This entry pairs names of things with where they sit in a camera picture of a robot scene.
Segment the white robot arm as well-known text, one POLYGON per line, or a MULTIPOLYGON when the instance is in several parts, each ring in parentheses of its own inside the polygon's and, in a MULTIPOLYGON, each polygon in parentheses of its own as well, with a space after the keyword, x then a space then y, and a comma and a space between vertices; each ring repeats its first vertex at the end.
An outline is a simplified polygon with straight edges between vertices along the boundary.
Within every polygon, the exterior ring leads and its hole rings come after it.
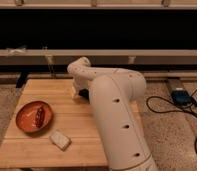
POLYGON ((87 89, 110 171, 158 171, 131 102, 146 90, 137 71, 92 67, 86 57, 70 63, 77 93, 87 89))

